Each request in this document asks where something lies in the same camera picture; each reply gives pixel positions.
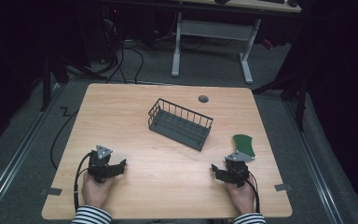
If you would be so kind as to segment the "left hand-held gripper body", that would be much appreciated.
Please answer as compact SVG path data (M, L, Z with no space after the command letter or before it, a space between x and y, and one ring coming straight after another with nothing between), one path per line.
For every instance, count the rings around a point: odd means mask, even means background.
M102 183L104 179L115 175L114 167L109 164L112 152L112 149L97 145L89 155L88 173L97 183Z

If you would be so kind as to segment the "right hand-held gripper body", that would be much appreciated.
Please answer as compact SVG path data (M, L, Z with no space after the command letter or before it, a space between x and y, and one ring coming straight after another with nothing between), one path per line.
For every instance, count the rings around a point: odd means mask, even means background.
M254 185L249 180L250 171L246 165L246 162L250 159L251 157L249 155L239 151L235 151L225 156L227 176L225 177L224 182L235 184L238 188L242 187L244 184L253 187Z

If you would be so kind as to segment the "person's left hand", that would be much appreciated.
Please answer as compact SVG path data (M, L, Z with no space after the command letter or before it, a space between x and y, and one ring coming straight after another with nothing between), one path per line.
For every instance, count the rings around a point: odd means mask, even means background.
M94 177L85 173L83 175L82 196L85 205L96 208L103 208L107 202L111 188L115 179L106 178L102 183L95 181Z

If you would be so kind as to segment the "person's right hand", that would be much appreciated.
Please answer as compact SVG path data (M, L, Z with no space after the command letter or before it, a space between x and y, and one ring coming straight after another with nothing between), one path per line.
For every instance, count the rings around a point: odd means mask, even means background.
M249 178L248 183L245 183L240 188L238 188L236 184L231 183L226 183L225 186L227 187L234 207L241 215L255 211L254 180L252 178Z

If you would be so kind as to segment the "green scouring pad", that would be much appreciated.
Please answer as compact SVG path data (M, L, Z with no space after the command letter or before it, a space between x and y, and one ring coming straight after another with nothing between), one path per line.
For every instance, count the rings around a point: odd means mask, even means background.
M255 152L253 150L253 138L246 134L235 134L232 137L235 145L235 149L245 155L250 156L251 158L255 157Z

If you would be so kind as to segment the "black metal stand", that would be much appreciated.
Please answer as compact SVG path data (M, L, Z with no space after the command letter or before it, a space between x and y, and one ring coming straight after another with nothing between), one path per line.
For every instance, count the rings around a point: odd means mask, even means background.
M302 29L297 33L275 79L253 90L253 94L260 94L268 90L282 90L281 99L283 101L296 99L295 119L301 132L304 131L303 116L308 84L308 75L303 68L306 63L306 54L306 31Z
M51 77L55 77L59 84L67 84L69 81L69 75L65 69L66 65L74 67L76 70L80 71L88 77L104 80L104 77L98 75L96 72L91 71L80 63L76 63L75 61L70 60L61 54L47 54L44 60L44 72L42 75L43 98L41 110L43 112L47 111L51 101Z

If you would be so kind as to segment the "black computer tower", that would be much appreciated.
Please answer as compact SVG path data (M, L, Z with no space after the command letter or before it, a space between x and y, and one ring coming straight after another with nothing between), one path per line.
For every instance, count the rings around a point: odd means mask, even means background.
M102 6L101 14L106 51L104 59L112 62L123 37L122 13L118 7Z

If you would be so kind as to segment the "white-legged desk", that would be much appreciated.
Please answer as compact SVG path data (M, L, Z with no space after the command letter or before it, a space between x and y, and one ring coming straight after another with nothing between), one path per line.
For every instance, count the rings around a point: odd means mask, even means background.
M290 7L287 0L178 0L180 7L185 5L202 7L212 6L218 9L247 9L255 13L282 13L283 15L299 14L301 7ZM219 38L227 40L244 41L246 46L239 54L242 73L245 82L253 83L252 74L248 64L252 46L262 21L260 16L251 19L250 24L239 23L238 21L211 21L205 19L183 19L182 13L176 14L176 35L175 49L172 58L172 76L180 74L181 62L181 39L183 35Z

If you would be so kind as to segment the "metal floor rail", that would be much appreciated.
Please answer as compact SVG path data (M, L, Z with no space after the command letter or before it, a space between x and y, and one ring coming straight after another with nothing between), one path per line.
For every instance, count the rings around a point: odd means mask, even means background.
M64 88L64 84L54 84L50 101L43 107L43 89L37 86L0 136L0 202L21 168L51 105Z
M328 219L331 224L344 224L341 214L337 209L336 202L332 195L330 188L328 187L321 169L316 161L310 143L303 131L298 128L296 123L296 111L291 103L282 103L285 111L287 112L292 125L296 131L297 138L299 139L301 148L304 153L305 161L310 172L310 176L317 190L319 198L323 204L324 211L326 212Z

